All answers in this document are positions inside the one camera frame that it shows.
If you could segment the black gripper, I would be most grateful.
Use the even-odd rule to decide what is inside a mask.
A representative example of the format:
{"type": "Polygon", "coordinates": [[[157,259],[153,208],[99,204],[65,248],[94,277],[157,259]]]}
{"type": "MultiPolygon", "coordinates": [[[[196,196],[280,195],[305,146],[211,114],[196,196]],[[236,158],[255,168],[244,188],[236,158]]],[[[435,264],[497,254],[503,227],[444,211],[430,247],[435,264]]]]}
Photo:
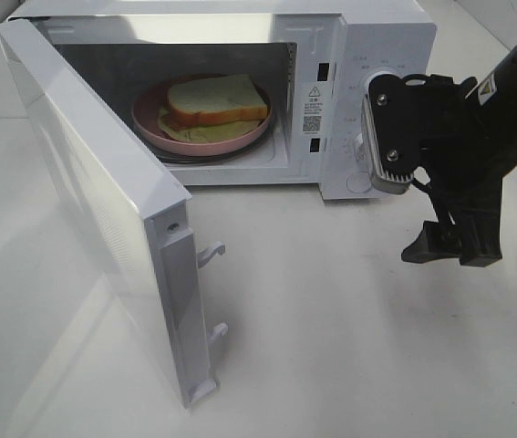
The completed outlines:
{"type": "Polygon", "coordinates": [[[502,180],[487,176],[485,146],[490,136],[477,121],[471,96],[478,81],[427,77],[415,95],[421,129],[419,167],[429,182],[414,185],[429,196],[439,221],[423,222],[401,260],[426,264],[460,258],[462,266],[486,267],[502,259],[502,180]]]}

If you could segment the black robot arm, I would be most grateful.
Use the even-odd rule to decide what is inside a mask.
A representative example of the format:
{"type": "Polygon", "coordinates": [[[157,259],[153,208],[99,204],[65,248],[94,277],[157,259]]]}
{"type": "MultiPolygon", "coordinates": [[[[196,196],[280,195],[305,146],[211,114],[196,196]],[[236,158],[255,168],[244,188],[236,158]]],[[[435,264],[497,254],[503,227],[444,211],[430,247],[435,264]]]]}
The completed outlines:
{"type": "Polygon", "coordinates": [[[488,266],[502,258],[502,182],[517,166],[517,45],[483,81],[448,82],[445,99],[434,96],[433,78],[414,89],[423,123],[418,166],[429,180],[413,184],[437,219],[424,223],[401,258],[488,266]]]}

